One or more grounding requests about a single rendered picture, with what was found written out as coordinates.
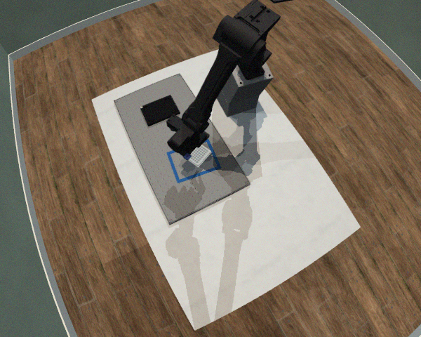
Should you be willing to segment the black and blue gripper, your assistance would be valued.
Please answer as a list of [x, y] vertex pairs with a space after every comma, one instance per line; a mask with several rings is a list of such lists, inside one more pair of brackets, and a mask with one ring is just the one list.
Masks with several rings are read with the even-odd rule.
[[190, 155], [195, 148], [199, 148], [208, 138], [209, 134], [207, 132], [203, 132], [198, 134], [195, 138], [190, 138], [190, 142], [184, 147], [184, 149], [179, 153], [181, 154], [186, 160], [189, 160], [192, 156]]

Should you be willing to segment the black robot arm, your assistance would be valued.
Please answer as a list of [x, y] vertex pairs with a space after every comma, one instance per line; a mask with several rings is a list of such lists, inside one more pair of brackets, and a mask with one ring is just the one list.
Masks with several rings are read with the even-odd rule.
[[265, 73], [262, 66], [272, 54], [265, 46], [267, 34], [280, 17], [260, 1], [252, 0], [233, 18], [226, 15], [221, 20], [213, 35], [220, 44], [218, 54], [196, 99], [182, 118], [173, 114], [166, 121], [167, 127], [176, 132], [167, 142], [173, 151], [180, 153], [190, 138], [208, 128], [213, 104], [236, 65], [246, 80]]

